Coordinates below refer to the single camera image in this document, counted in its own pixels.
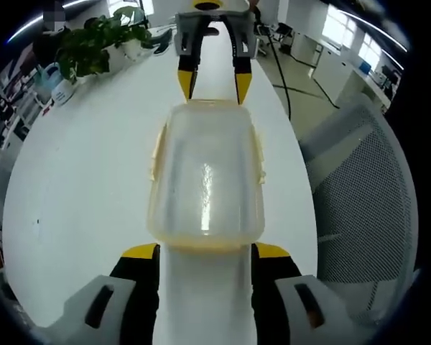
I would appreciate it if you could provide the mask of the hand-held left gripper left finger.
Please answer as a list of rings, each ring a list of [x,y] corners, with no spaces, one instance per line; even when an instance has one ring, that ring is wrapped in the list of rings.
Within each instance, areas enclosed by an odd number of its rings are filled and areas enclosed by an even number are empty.
[[[160,245],[127,249],[109,275],[70,296],[43,328],[48,344],[151,344],[159,307]]]

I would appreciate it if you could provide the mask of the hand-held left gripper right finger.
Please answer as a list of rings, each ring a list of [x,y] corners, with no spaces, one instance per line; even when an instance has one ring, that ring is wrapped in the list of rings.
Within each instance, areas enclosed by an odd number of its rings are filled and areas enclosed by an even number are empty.
[[[366,344],[342,297],[313,275],[301,275],[281,247],[251,245],[251,305],[258,344]]]

